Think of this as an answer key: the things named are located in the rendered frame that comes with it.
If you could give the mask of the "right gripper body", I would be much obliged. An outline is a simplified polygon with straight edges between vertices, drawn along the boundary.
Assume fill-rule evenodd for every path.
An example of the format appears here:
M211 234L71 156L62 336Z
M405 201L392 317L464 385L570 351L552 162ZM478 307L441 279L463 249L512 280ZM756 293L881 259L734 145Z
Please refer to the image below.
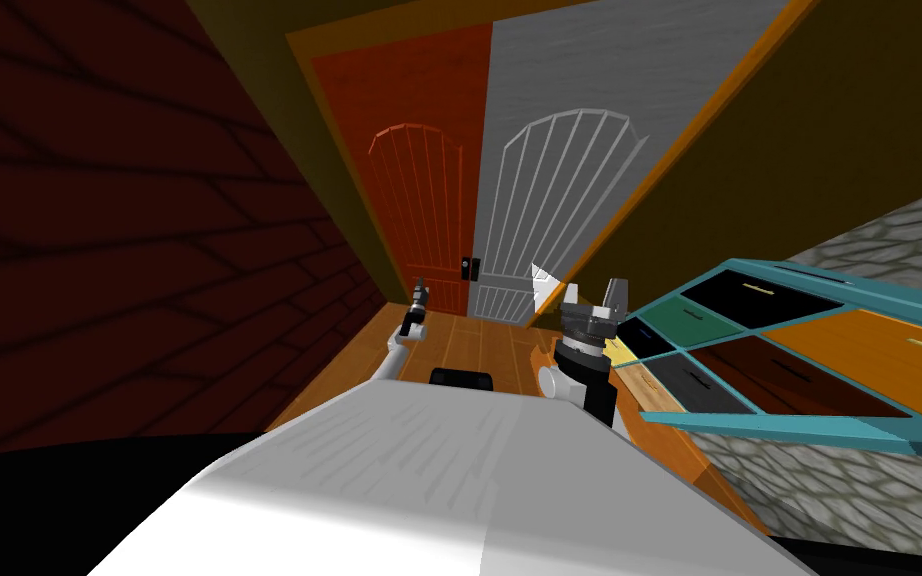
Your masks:
M603 348L605 341L616 336L619 314L615 308L561 302L559 312L562 333L567 339L590 347Z

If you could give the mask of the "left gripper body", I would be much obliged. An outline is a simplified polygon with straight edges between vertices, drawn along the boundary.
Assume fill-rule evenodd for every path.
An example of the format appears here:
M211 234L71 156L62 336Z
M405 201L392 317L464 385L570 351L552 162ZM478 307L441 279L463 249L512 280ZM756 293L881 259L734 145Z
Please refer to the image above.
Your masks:
M419 337L424 328L424 321L429 299L429 289L424 278L419 277L412 293L412 304L405 314L399 329L401 337Z

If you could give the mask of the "red door leaf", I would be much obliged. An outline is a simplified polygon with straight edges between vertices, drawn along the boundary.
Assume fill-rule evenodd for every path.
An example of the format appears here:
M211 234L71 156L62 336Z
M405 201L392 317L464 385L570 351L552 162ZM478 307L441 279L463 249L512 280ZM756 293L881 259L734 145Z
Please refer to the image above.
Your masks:
M402 277L465 315L493 27L316 58L314 71Z

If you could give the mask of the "grey door leaf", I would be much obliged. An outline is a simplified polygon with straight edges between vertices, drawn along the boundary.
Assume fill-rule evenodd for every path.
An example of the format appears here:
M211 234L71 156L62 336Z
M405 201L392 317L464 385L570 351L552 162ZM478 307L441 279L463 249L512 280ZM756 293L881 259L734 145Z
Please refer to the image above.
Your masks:
M593 0L493 25L469 316L524 326L789 0Z

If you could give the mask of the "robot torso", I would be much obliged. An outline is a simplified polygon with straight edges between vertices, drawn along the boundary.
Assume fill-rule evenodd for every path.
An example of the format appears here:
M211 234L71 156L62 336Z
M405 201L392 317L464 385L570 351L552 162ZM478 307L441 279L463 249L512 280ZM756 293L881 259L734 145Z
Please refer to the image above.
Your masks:
M225 454L89 576L815 576L553 399L372 380Z

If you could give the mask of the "teal chest of coloured drawers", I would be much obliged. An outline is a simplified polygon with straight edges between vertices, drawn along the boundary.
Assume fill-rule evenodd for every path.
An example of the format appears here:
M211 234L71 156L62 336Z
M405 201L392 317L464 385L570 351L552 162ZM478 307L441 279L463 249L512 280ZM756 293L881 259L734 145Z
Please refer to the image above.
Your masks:
M922 291L730 259L628 315L627 388L686 433L922 456Z

